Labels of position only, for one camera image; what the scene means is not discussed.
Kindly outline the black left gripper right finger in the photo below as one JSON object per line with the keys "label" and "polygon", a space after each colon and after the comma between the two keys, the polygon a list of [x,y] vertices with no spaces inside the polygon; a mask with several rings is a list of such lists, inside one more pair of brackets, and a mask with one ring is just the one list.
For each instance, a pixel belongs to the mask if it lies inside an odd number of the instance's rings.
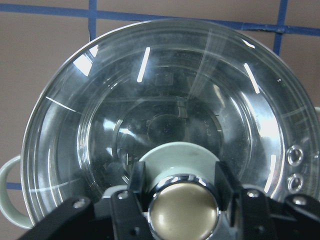
{"label": "black left gripper right finger", "polygon": [[243,187],[229,166],[215,164],[218,207],[237,240],[318,240],[320,202],[305,194],[291,194],[282,202],[262,191]]}

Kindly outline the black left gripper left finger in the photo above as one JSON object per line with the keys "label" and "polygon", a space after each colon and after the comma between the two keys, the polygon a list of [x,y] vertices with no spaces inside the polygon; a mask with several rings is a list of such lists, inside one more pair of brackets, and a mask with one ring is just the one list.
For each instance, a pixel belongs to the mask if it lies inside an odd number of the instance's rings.
{"label": "black left gripper left finger", "polygon": [[150,228],[143,215],[141,196],[145,163],[134,164],[128,187],[108,189],[93,203],[71,197],[21,236],[22,240],[148,240]]}

